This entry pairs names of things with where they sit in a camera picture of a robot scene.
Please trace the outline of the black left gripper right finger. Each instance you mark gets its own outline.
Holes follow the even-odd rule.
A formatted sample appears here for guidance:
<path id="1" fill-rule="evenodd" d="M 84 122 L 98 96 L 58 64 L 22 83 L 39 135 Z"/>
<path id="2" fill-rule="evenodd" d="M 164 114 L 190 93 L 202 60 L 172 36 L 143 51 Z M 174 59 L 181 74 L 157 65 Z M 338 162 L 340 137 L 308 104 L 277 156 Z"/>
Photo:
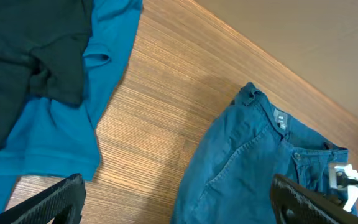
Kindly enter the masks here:
<path id="1" fill-rule="evenodd" d="M 274 176 L 270 201 L 280 224 L 358 224 L 337 196 L 308 190 L 284 175 Z"/>

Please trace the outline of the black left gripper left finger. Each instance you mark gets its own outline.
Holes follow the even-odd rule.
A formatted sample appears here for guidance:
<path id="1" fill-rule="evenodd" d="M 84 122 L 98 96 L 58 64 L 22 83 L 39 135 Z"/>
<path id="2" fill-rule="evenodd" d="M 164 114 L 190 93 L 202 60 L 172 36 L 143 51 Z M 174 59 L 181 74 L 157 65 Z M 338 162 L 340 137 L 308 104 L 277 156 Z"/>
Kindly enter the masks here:
<path id="1" fill-rule="evenodd" d="M 83 177 L 73 174 L 0 213 L 0 224 L 79 224 L 85 198 Z"/>

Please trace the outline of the dark blue denim shorts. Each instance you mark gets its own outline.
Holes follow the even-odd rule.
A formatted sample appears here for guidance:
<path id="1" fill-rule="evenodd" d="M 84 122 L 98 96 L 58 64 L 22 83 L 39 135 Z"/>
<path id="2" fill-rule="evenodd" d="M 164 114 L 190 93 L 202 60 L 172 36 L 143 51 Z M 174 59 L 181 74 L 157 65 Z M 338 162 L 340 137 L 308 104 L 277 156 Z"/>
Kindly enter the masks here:
<path id="1" fill-rule="evenodd" d="M 269 102 L 252 83 L 241 88 L 200 141 L 181 181 L 172 223 L 275 223 L 275 174 L 341 201 L 329 164 L 348 151 Z"/>

